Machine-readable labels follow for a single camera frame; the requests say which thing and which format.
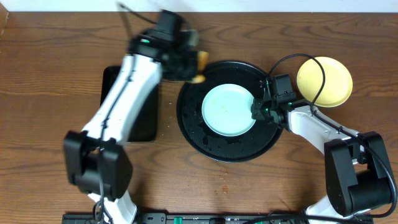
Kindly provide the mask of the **light blue plate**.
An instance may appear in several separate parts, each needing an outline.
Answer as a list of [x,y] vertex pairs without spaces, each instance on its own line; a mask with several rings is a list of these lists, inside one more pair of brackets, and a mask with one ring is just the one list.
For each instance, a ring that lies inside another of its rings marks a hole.
[[235,137],[255,124],[251,106],[253,95],[236,84],[222,84],[211,89],[203,99],[201,113],[205,124],[215,133]]

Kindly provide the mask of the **yellow plate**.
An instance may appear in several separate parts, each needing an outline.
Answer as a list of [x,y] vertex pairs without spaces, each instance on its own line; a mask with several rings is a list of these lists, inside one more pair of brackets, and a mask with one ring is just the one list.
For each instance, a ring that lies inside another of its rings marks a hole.
[[323,89],[315,101],[316,106],[331,108],[343,104],[353,90],[353,79],[349,70],[339,61],[330,57],[316,57],[325,72],[323,79],[322,70],[312,59],[307,60],[298,70],[297,86],[302,96],[312,101],[320,90]]

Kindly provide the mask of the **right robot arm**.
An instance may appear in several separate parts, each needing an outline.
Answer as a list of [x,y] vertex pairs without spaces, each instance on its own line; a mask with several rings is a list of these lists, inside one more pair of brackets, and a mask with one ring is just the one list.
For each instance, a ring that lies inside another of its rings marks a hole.
[[317,148],[325,161],[326,196],[309,206],[307,223],[372,222],[370,210],[397,206],[397,186],[382,137],[347,129],[321,113],[314,102],[297,100],[287,74],[261,82],[262,98],[254,99],[255,120],[274,123]]

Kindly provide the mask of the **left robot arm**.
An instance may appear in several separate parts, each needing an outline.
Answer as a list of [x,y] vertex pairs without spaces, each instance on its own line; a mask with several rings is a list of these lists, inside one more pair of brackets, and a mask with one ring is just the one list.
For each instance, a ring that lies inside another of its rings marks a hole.
[[128,186],[132,164],[123,147],[161,80],[201,83],[208,53],[181,15],[163,10],[150,29],[129,41],[116,81],[80,132],[69,131],[63,151],[69,183],[95,200],[95,223],[133,223],[137,207]]

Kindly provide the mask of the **green and yellow sponge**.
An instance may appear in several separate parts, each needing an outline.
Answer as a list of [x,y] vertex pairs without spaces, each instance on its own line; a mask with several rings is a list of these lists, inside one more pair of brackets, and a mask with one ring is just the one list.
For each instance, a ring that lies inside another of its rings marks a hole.
[[197,84],[197,83],[203,83],[206,78],[202,74],[204,71],[207,63],[209,60],[209,53],[204,52],[204,51],[198,51],[197,52],[197,73],[196,75],[189,81],[189,83]]

